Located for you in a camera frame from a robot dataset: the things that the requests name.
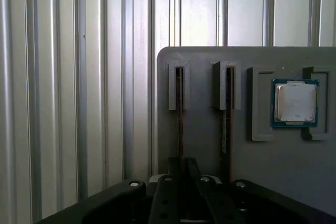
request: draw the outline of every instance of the metal wall panel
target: metal wall panel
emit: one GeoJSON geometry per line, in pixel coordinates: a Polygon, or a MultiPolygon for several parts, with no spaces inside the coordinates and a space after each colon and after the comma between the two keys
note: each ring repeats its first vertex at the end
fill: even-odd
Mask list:
{"type": "Polygon", "coordinates": [[[274,45],[307,46],[310,0],[275,0],[274,45]]]}
{"type": "Polygon", "coordinates": [[[77,202],[78,32],[76,0],[58,0],[61,208],[77,202]]]}
{"type": "Polygon", "coordinates": [[[335,46],[335,8],[335,0],[321,0],[319,30],[321,47],[335,46]]]}
{"type": "Polygon", "coordinates": [[[158,171],[166,46],[334,46],[335,0],[0,0],[1,223],[158,171]]]}
{"type": "Polygon", "coordinates": [[[16,180],[16,221],[27,223],[31,219],[31,178],[30,178],[30,128],[29,128],[29,77],[28,51],[25,31],[25,0],[11,0],[12,63],[14,142],[16,180]]]}
{"type": "Polygon", "coordinates": [[[106,187],[104,0],[86,0],[87,190],[106,187]]]}
{"type": "Polygon", "coordinates": [[[123,179],[122,57],[123,0],[106,0],[107,185],[123,179]]]}
{"type": "Polygon", "coordinates": [[[228,0],[228,46],[262,46],[263,0],[228,0]]]}
{"type": "Polygon", "coordinates": [[[61,208],[59,61],[56,0],[36,0],[41,217],[61,208]]]}
{"type": "Polygon", "coordinates": [[[12,38],[9,8],[9,0],[0,0],[0,221],[12,224],[16,222],[16,181],[14,173],[12,38]]]}

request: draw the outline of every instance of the metal rivet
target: metal rivet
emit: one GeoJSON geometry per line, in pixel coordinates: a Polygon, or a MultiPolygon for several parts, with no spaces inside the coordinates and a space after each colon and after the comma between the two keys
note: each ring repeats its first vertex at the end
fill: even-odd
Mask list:
{"type": "Polygon", "coordinates": [[[130,186],[138,186],[138,185],[139,185],[138,182],[132,182],[132,183],[130,183],[130,186]]]}
{"type": "Polygon", "coordinates": [[[236,186],[238,186],[240,188],[244,188],[246,185],[243,182],[237,182],[236,186]]]}
{"type": "Polygon", "coordinates": [[[210,181],[210,179],[208,177],[202,177],[201,181],[208,182],[208,181],[210,181]]]}

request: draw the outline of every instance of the corrugated metal wall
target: corrugated metal wall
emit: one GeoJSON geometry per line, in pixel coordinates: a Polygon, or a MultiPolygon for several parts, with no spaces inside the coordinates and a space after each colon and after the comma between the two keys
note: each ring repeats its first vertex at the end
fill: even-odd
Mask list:
{"type": "Polygon", "coordinates": [[[166,46],[334,46],[335,0],[0,0],[0,222],[157,171],[166,46]]]}

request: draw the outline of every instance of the gray plastic bracket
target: gray plastic bracket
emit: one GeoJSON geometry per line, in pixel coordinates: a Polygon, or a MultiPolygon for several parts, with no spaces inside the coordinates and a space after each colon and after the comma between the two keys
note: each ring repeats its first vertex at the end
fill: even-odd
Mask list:
{"type": "Polygon", "coordinates": [[[183,68],[183,109],[190,107],[189,61],[169,61],[169,110],[176,110],[176,68],[183,68]]]}
{"type": "Polygon", "coordinates": [[[303,130],[303,138],[305,140],[317,140],[317,141],[323,141],[323,140],[330,140],[333,138],[333,125],[332,125],[332,119],[335,116],[336,111],[336,69],[333,67],[307,67],[303,68],[303,77],[304,78],[312,78],[312,74],[314,73],[325,73],[327,74],[327,106],[326,106],[326,125],[325,125],[325,132],[324,133],[311,133],[311,128],[304,128],[303,130]]]}
{"type": "Polygon", "coordinates": [[[226,73],[227,68],[234,69],[234,100],[233,107],[240,110],[242,107],[242,68],[239,61],[219,61],[213,64],[214,97],[213,107],[218,110],[226,110],[226,73]]]}
{"type": "MultiPolygon", "coordinates": [[[[270,81],[271,79],[274,78],[274,72],[275,68],[274,67],[253,67],[252,68],[252,140],[253,141],[273,141],[274,136],[273,136],[273,128],[269,126],[267,130],[269,133],[259,133],[258,127],[259,127],[259,117],[264,116],[264,115],[259,115],[259,106],[258,106],[258,89],[259,89],[259,76],[261,74],[270,74],[270,81]]],[[[268,119],[270,121],[270,108],[269,108],[269,113],[268,113],[268,119]]]]}

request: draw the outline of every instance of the gray mounting board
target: gray mounting board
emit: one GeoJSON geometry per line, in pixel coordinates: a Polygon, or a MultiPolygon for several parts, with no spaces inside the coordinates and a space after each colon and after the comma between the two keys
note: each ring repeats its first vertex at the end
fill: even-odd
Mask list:
{"type": "Polygon", "coordinates": [[[336,48],[172,47],[160,51],[159,173],[177,156],[174,68],[184,68],[184,156],[218,175],[226,69],[234,68],[231,179],[247,179],[336,216],[336,48]],[[272,128],[271,80],[318,79],[318,126],[272,128]]]}

